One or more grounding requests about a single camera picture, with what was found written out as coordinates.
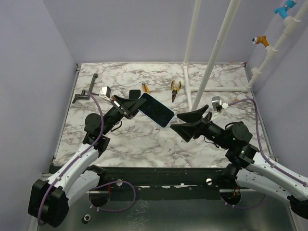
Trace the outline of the black smartphone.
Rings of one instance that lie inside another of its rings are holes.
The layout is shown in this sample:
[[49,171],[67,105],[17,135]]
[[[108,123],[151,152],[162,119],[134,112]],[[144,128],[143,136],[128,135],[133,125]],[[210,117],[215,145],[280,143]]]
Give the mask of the black smartphone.
[[129,99],[138,99],[141,95],[140,90],[130,90],[129,91]]

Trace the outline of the blue cased phone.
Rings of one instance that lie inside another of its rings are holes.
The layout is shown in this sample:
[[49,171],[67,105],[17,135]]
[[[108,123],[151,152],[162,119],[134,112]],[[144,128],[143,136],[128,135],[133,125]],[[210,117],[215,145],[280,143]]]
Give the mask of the blue cased phone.
[[173,110],[149,93],[144,92],[139,99],[145,100],[139,111],[162,128],[166,128],[176,115]]

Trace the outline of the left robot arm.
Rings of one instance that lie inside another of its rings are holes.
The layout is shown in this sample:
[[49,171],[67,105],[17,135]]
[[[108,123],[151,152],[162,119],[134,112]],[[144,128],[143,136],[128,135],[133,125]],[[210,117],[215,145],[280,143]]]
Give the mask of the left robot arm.
[[87,168],[106,150],[110,141],[106,134],[122,118],[132,119],[146,103],[142,98],[124,99],[116,95],[109,101],[113,107],[106,114],[99,112],[87,115],[84,127],[86,136],[73,157],[51,177],[38,179],[32,185],[28,213],[37,218],[38,225],[49,224],[56,228],[64,221],[76,196],[71,188],[80,184],[79,177],[86,181],[81,192],[92,187],[102,190],[106,186],[104,175],[91,174]]

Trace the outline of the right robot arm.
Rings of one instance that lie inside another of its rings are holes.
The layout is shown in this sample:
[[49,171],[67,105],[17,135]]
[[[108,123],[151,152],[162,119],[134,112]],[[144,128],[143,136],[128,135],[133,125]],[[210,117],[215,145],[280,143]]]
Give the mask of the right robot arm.
[[282,166],[264,155],[260,148],[250,144],[252,133],[243,122],[221,128],[212,122],[208,106],[178,114],[182,124],[170,127],[186,142],[200,136],[225,149],[229,164],[221,176],[222,185],[228,189],[235,185],[250,188],[265,195],[275,196],[302,218],[308,217],[308,179]]

